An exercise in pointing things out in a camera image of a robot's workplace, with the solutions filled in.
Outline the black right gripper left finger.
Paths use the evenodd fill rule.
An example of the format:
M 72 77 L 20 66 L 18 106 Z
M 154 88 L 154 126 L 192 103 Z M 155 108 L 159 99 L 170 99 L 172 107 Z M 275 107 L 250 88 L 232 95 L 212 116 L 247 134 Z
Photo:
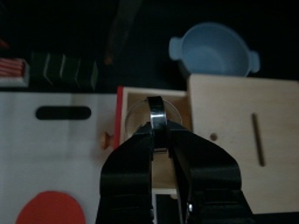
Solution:
M 111 152 L 99 179 L 96 224 L 154 224 L 151 124 Z

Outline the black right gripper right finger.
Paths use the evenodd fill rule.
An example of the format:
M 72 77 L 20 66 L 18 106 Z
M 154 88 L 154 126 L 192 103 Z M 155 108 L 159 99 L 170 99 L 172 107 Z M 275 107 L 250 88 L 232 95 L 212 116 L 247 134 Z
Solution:
M 182 224 L 255 224 L 236 159 L 180 124 L 167 125 Z

